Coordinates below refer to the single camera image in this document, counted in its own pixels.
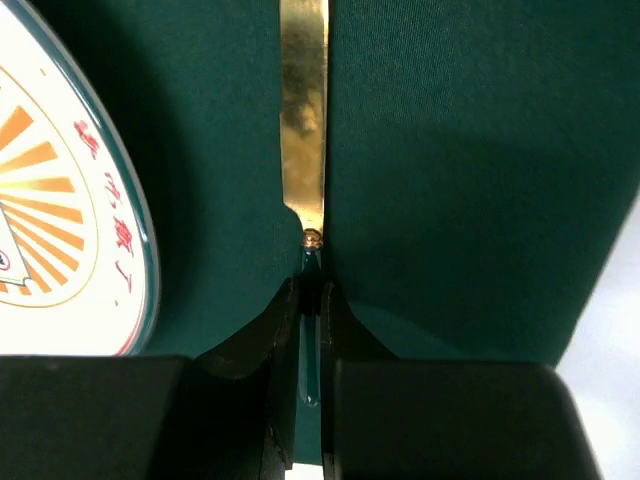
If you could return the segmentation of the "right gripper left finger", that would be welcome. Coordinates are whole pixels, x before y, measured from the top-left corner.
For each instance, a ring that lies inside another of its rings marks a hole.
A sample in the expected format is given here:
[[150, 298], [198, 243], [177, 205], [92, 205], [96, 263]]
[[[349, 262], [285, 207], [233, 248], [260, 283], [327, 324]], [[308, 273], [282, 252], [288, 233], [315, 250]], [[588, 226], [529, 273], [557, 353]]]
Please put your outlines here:
[[1, 360], [5, 479], [281, 479], [293, 463], [299, 285], [183, 356]]

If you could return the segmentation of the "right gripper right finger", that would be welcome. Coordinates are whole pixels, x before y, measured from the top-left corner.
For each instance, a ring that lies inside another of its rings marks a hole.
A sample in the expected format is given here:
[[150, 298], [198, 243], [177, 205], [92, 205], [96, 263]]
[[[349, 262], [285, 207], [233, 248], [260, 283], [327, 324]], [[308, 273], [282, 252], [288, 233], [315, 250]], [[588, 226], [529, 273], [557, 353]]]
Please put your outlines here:
[[597, 479], [571, 393], [529, 362], [401, 359], [335, 283], [320, 310], [328, 479]]

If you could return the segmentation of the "orange sunburst patterned plate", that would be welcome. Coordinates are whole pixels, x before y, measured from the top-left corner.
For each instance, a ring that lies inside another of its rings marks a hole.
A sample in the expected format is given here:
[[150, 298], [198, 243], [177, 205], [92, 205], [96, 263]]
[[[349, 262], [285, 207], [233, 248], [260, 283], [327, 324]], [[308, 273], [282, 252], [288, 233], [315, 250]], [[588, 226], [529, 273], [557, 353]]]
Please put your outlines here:
[[123, 141], [26, 1], [1, 5], [1, 351], [139, 353], [160, 300], [157, 240]]

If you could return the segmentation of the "dark green cloth napkin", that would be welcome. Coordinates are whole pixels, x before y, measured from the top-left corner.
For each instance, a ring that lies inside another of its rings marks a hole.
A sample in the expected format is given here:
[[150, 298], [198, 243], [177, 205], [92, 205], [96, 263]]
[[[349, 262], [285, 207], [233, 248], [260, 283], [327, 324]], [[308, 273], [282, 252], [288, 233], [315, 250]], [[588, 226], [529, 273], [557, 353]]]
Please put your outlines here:
[[[38, 1], [156, 230], [151, 355], [300, 265], [275, 1]], [[558, 363], [639, 186], [635, 1], [335, 1], [323, 264], [397, 355]]]

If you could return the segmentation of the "gold knife black handle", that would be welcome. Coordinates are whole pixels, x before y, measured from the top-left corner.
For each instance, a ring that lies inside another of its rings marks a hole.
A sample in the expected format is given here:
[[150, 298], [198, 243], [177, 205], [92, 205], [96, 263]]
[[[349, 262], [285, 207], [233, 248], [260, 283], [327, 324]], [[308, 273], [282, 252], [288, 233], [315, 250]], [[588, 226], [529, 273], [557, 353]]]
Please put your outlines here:
[[279, 3], [282, 69], [280, 150], [283, 203], [301, 231], [299, 391], [320, 402], [318, 289], [324, 244], [329, 3]]

